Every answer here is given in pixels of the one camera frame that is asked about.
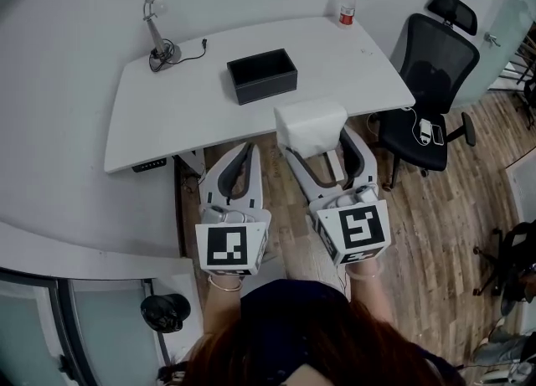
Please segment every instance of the chair headrest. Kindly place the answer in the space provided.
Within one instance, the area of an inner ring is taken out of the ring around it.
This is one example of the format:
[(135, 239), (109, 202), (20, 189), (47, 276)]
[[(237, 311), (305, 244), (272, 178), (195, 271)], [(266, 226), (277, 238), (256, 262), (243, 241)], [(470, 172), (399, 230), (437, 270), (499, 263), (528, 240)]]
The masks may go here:
[(474, 36), (477, 34), (477, 15), (460, 0), (431, 0), (428, 11)]

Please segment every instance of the white wall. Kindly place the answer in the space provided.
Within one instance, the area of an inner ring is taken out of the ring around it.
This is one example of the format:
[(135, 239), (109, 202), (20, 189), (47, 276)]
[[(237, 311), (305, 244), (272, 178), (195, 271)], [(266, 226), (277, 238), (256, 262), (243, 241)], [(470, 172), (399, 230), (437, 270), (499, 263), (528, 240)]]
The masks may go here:
[[(357, 18), (389, 55), (427, 1), (358, 0)], [(493, 13), (494, 0), (462, 1), (481, 22)], [(336, 10), (333, 0), (167, 3), (157, 25), (175, 41)], [(17, 0), (0, 39), (0, 220), (75, 244), (175, 255), (173, 169), (103, 172), (121, 70), (151, 48), (142, 0)]]
[(122, 254), (48, 239), (0, 222), (0, 269), (81, 280), (192, 275), (188, 258)]

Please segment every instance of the office chair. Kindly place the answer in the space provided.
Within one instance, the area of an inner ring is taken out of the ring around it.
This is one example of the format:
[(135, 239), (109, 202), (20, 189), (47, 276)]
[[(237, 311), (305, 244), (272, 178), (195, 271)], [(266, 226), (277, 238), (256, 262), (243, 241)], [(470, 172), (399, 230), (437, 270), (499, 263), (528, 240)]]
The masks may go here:
[(531, 108), (536, 108), (536, 75), (525, 82), (523, 95), (525, 96), (525, 99), (521, 99), (522, 108), (528, 120), (527, 130), (530, 130), (534, 125), (534, 115)]
[(504, 290), (501, 312), (506, 316), (513, 309), (515, 301), (521, 301), (525, 296), (525, 284), (520, 282), (519, 277), (536, 263), (536, 221), (516, 225), (504, 238), (500, 229), (494, 229), (493, 234), (499, 237), (497, 258), (482, 252), (478, 246), (473, 249), (475, 255), (480, 255), (493, 266), (493, 272), (484, 285), (475, 288), (472, 294), (481, 296), (497, 279), (492, 295), (500, 296)]
[[(445, 118), (461, 84), (480, 59), (477, 48), (456, 33), (456, 25), (469, 34), (477, 32), (477, 16), (459, 0), (432, 0), (428, 9), (445, 19), (440, 23), (422, 14), (413, 14), (408, 21), (408, 40), (400, 76), (415, 98), (413, 110), (401, 109), (379, 113), (379, 143), (394, 155), (393, 176), (384, 190), (393, 189), (398, 175), (400, 160), (422, 169), (423, 177), (428, 170), (446, 169), (448, 142), (465, 135), (466, 142), (474, 147), (477, 139), (471, 118), (462, 113), (462, 125), (446, 136)], [(443, 136), (442, 146), (433, 141), (422, 146), (420, 119), (439, 126)]]

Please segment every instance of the person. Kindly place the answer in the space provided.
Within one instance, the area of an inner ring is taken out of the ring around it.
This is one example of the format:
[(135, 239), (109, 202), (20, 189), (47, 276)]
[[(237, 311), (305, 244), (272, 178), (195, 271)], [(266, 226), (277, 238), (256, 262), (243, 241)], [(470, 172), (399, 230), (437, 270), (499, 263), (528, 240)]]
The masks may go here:
[(504, 329), (504, 323), (502, 317), (489, 335), (480, 341), (472, 356), (474, 363), (491, 367), (535, 359), (536, 332), (529, 336), (510, 334)]
[(446, 361), (393, 327), (375, 259), (347, 266), (351, 301), (331, 286), (276, 280), (240, 299), (240, 278), (210, 276), (204, 336), (169, 385), (463, 385)]

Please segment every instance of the hair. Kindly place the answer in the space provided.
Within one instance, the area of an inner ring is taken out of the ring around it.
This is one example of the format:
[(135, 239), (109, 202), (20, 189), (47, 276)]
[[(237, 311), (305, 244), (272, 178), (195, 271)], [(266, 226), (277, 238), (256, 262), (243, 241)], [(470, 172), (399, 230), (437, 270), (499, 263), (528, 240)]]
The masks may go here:
[[(335, 386), (464, 384), (457, 373), (452, 379), (440, 379), (416, 345), (388, 323), (374, 319), (361, 303), (341, 300), (296, 304), (284, 315), (307, 337), (314, 368)], [(281, 317), (281, 310), (240, 319), (206, 337), (194, 349), (182, 385), (263, 384), (254, 370), (260, 358), (252, 332), (259, 329), (262, 317), (273, 316)]]

